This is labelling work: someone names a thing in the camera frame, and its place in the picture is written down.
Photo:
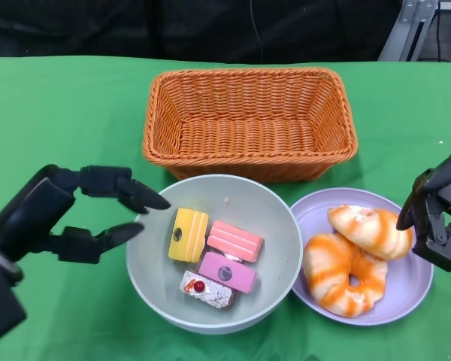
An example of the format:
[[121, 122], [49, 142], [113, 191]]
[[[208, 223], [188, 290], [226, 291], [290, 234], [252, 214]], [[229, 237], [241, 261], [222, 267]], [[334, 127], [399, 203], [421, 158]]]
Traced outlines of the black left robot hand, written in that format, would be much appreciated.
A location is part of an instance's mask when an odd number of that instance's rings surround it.
[[114, 198], [138, 214], [171, 206], [133, 179], [130, 168], [89, 165], [72, 171], [46, 165], [0, 211], [0, 253], [11, 262], [28, 253], [47, 251], [63, 262], [96, 264], [103, 253], [143, 231], [137, 223], [124, 223], [97, 235], [71, 226], [54, 235], [53, 227], [75, 203], [75, 190], [88, 197]]

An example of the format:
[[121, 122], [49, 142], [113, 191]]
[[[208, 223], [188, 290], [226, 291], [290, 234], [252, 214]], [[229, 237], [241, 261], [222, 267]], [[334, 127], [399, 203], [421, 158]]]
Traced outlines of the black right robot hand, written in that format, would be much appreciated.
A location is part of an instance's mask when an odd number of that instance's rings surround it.
[[413, 252], [451, 272], [451, 154], [414, 181], [396, 223], [398, 230], [411, 227], [416, 235]]

